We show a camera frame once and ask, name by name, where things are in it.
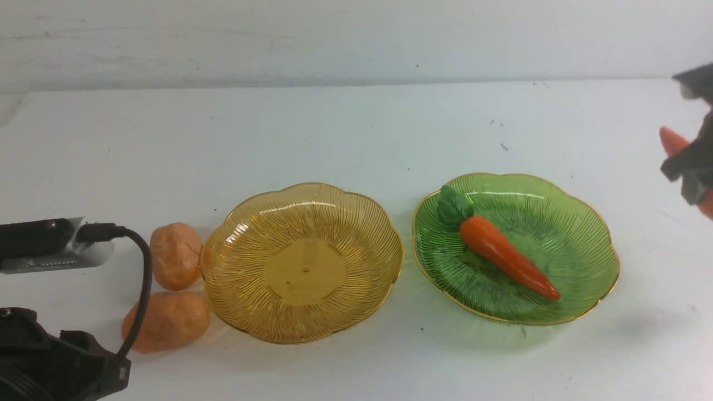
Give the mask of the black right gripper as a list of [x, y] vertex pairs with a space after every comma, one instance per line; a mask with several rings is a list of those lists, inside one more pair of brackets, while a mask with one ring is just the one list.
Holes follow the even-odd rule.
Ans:
[[[686, 101], [712, 102], [712, 64], [708, 63], [672, 76]], [[701, 203], [706, 191], [711, 190], [712, 132], [711, 110], [704, 117], [695, 139], [682, 152], [667, 157], [661, 173], [667, 180], [681, 180], [681, 196], [691, 206]]]

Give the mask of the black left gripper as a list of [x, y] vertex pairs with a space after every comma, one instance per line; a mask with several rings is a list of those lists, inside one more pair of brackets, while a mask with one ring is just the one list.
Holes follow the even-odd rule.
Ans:
[[102, 347], [85, 331], [46, 332], [37, 313], [3, 307], [3, 400], [100, 400], [128, 387], [131, 361]]

